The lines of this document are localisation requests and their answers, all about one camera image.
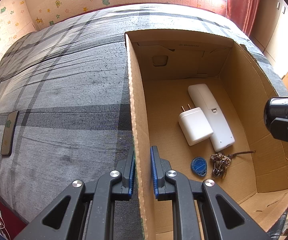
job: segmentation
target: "cardboard box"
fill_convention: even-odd
[[[189,179],[211,178],[210,139],[189,146],[178,124],[181,106],[194,106],[188,86],[205,83],[231,128],[235,143],[226,155],[256,150],[232,160],[224,180],[214,179],[264,229],[288,207],[288,143],[275,140],[263,121],[274,87],[246,47],[232,39],[185,30],[139,30],[125,34],[132,131],[140,214],[146,240],[172,239],[172,203],[154,198],[150,146]],[[205,178],[191,161],[208,161]]]

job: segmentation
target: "cardboard cutout hole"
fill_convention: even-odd
[[[154,67],[164,67],[167,64],[168,56],[153,56],[152,61]]]

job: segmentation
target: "blue gripper pad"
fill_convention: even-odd
[[[130,198],[132,197],[132,193],[133,193],[134,180],[135,180],[135,155],[133,155],[132,166],[130,170],[130,178],[129,178],[128,195]]]
[[[157,182],[157,171],[156,171],[156,164],[154,159],[153,148],[151,147],[151,169],[152,169],[152,180],[153,180],[153,189],[155,198],[158,198],[158,182]]]

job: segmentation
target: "red curtain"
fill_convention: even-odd
[[[259,0],[227,0],[226,17],[249,36],[254,25],[258,4]]]

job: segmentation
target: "bed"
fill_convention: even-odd
[[[132,145],[124,33],[170,28],[244,44],[279,95],[268,60],[230,20],[197,8],[136,4],[76,16],[19,39],[0,62],[0,150],[19,111],[10,157],[0,155],[0,199],[30,222],[75,179],[98,179]],[[116,203],[114,239],[142,239],[136,190]]]

